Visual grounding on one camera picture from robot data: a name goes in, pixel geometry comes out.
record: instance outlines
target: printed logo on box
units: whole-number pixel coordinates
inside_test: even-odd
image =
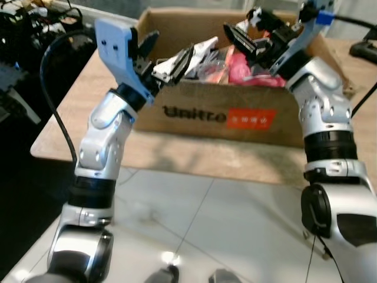
[[[228,128],[267,130],[270,128],[276,115],[276,110],[231,108],[228,115],[210,111],[193,109],[180,109],[177,107],[163,106],[164,114],[169,118],[189,120],[213,121],[227,123]]]
[[[231,108],[227,127],[233,129],[268,130],[275,118],[276,110]]]

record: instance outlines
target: wooden table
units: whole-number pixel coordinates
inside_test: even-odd
[[[377,67],[348,55],[353,41],[326,42],[356,85],[357,93],[352,99],[355,106],[377,80]],[[116,83],[95,52],[58,107],[76,149],[87,129],[91,110],[110,87],[116,87]],[[377,187],[376,95],[363,105],[353,122],[359,159],[366,163],[369,177]],[[35,157],[71,160],[54,117],[32,145],[31,153]],[[122,161],[123,166],[140,169],[295,186],[306,184],[302,177],[305,163],[303,150],[297,148],[142,132],[130,134]]]

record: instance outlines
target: black cable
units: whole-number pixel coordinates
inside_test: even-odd
[[[370,31],[377,32],[377,25],[371,24],[370,22],[366,22],[366,21],[363,21],[363,20],[360,20],[360,19],[353,19],[353,18],[349,18],[349,17],[339,16],[339,15],[335,15],[334,19],[337,19],[337,20],[340,20],[340,21],[343,21],[343,22],[348,22],[348,23],[355,24],[355,25],[360,25],[362,27],[369,28]],[[364,102],[376,90],[377,90],[377,83],[368,91],[367,94],[365,94],[365,96],[363,97],[363,99],[361,99],[361,101],[355,106],[355,108],[352,110],[351,117],[353,117],[356,114],[356,112],[360,109],[360,107],[364,104]]]
[[[344,16],[340,16],[340,15],[335,15],[334,19],[337,19],[337,20],[343,21],[343,22],[348,22],[348,23],[354,24],[354,25],[360,25],[362,27],[369,28],[369,29],[372,29],[374,31],[377,31],[376,25],[371,24],[370,22],[363,21],[361,19],[354,19],[354,18],[344,17]]]
[[[312,264],[312,258],[313,258],[314,245],[315,245],[315,243],[316,243],[316,238],[317,238],[317,235],[314,235],[313,246],[312,246],[312,252],[311,252],[311,254],[310,254],[309,265],[307,266],[307,272],[306,272],[305,283],[307,283],[307,279],[308,279],[308,277],[309,277],[309,270],[310,270],[310,265]]]
[[[41,80],[41,87],[42,87],[43,95],[44,95],[44,97],[47,101],[48,107],[50,108],[51,112],[55,116],[55,118],[58,122],[58,125],[59,125],[61,131],[63,132],[65,140],[67,141],[68,147],[70,148],[70,152],[71,152],[72,161],[73,161],[74,166],[76,165],[76,162],[77,162],[75,146],[73,145],[71,137],[68,134],[67,129],[65,128],[64,123],[61,120],[59,113],[58,113],[57,109],[55,108],[54,103],[51,100],[50,95],[48,94],[48,90],[47,90],[46,82],[45,82],[45,70],[46,70],[46,67],[48,65],[49,58],[50,58],[51,54],[56,50],[56,48],[59,47],[62,43],[64,43],[68,38],[73,37],[75,35],[85,35],[88,38],[90,38],[91,40],[95,41],[94,34],[88,32],[88,31],[84,31],[84,30],[71,31],[71,32],[68,32],[64,35],[61,35],[60,37],[56,38],[48,46],[48,48],[46,49],[46,51],[45,51],[45,53],[42,57],[41,67],[39,68],[39,79]]]
[[[377,90],[377,83],[368,91],[367,94],[363,97],[363,99],[360,100],[358,105],[355,106],[355,108],[352,110],[352,116],[353,117],[356,112],[360,109],[360,107],[364,104],[364,102]]]
[[[10,0],[10,1],[8,1],[8,2],[4,2],[3,4],[1,4],[0,9],[3,10],[3,8],[4,8],[4,6],[5,6],[6,4],[12,4],[12,3],[15,2],[15,1],[17,1],[17,0]],[[13,5],[15,5],[15,6],[17,6],[17,7],[20,7],[20,8],[23,8],[22,6],[17,5],[17,4],[14,4],[14,3],[13,3]]]
[[[80,11],[79,8],[76,8],[76,7],[73,7],[73,8],[70,8],[68,10],[65,10],[64,12],[62,12],[63,15],[68,15],[69,12],[73,11],[73,10],[76,10],[78,15],[80,16],[80,19],[82,20],[82,12]]]

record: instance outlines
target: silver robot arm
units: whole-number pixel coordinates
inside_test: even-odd
[[[308,1],[310,8],[332,11],[333,1]],[[244,25],[224,25],[228,38],[246,55],[287,80],[299,105],[307,165],[302,192],[302,223],[334,259],[344,283],[377,282],[377,198],[353,139],[349,100],[342,80],[320,58],[305,53],[323,25],[303,24],[301,34],[271,12],[251,10]],[[252,41],[248,25],[271,36]]]
[[[102,282],[111,261],[113,235],[106,230],[114,214],[113,197],[125,141],[137,112],[152,104],[164,85],[177,84],[194,48],[182,50],[169,74],[154,71],[146,57],[158,38],[153,32],[138,44],[137,31],[122,22],[95,23],[98,52],[114,75],[111,89],[92,111],[80,144],[75,181],[48,255],[48,272],[29,283]]]

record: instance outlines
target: snack package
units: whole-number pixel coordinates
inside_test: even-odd
[[[217,60],[201,66],[198,70],[199,80],[214,84],[228,83],[229,64],[234,53],[234,45],[219,52]]]
[[[286,81],[280,76],[273,77],[268,70],[255,65],[247,65],[245,55],[233,54],[229,64],[229,83],[239,85],[256,85],[266,87],[284,87]]]

